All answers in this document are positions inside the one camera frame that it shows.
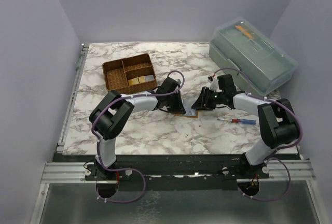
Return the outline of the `yellow leather card holder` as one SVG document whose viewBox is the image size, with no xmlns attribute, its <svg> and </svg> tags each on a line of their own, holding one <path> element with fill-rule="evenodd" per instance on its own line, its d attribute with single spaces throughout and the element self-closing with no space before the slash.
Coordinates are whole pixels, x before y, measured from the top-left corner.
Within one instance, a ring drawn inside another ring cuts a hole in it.
<svg viewBox="0 0 332 224">
<path fill-rule="evenodd" d="M 198 118 L 198 111 L 191 108 L 196 100 L 194 98 L 186 98 L 182 100 L 182 104 L 185 110 L 184 114 L 174 113 L 176 116 L 185 117 L 185 118 Z"/>
</svg>

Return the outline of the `white silver credit card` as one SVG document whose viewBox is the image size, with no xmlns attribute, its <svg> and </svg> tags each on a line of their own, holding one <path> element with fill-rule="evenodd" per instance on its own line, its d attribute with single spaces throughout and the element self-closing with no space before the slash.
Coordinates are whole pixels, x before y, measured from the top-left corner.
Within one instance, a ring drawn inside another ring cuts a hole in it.
<svg viewBox="0 0 332 224">
<path fill-rule="evenodd" d="M 182 104 L 185 110 L 184 116 L 186 117 L 194 117 L 197 115 L 197 111 L 192 108 L 192 105 L 195 103 L 195 99 L 187 98 L 182 100 Z"/>
</svg>

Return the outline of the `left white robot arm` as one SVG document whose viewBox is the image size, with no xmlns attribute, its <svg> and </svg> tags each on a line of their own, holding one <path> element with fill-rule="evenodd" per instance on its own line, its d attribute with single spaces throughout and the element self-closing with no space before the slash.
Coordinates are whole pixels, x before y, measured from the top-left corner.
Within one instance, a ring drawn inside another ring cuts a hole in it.
<svg viewBox="0 0 332 224">
<path fill-rule="evenodd" d="M 155 89 L 136 94 L 120 94 L 109 91 L 89 116 L 91 132 L 97 138 L 97 154 L 92 167 L 85 168 L 85 179 L 119 179 L 120 172 L 137 172 L 136 169 L 117 169 L 115 144 L 117 136 L 123 131 L 130 116 L 142 111 L 168 109 L 174 113 L 184 113 L 181 88 L 184 81 L 167 77 Z"/>
</svg>

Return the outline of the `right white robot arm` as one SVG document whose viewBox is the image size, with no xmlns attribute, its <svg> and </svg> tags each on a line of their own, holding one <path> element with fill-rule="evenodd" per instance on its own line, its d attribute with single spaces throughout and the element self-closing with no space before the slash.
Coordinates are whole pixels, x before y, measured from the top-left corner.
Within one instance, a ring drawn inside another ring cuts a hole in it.
<svg viewBox="0 0 332 224">
<path fill-rule="evenodd" d="M 217 88 L 203 87 L 192 105 L 196 110 L 214 110 L 217 105 L 242 110 L 258 117 L 260 139 L 241 155 L 237 173 L 251 178 L 264 162 L 278 150 L 295 146 L 302 138 L 302 127 L 287 99 L 260 99 L 244 91 L 237 91 L 231 75 L 209 77 Z"/>
</svg>

